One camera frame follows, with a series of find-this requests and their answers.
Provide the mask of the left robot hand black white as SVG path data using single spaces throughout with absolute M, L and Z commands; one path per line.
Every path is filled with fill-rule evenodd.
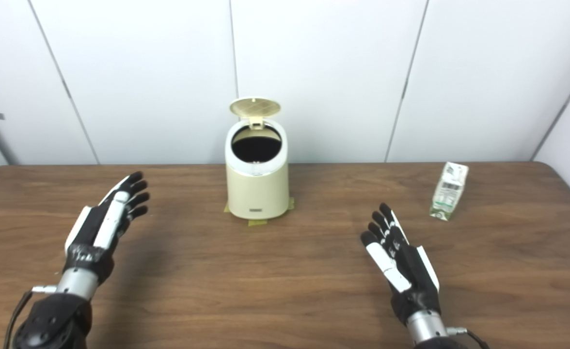
M 113 254 L 133 220 L 148 212 L 150 198 L 143 172 L 124 177 L 96 206 L 85 206 L 65 242 L 63 271 L 81 269 L 95 274 L 99 284 L 114 269 Z

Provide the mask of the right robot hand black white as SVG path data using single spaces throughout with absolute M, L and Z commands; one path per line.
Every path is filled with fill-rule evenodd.
M 417 312 L 441 315 L 439 281 L 422 246 L 409 243 L 396 213 L 381 203 L 360 234 L 361 243 L 388 281 L 391 307 L 403 324 Z

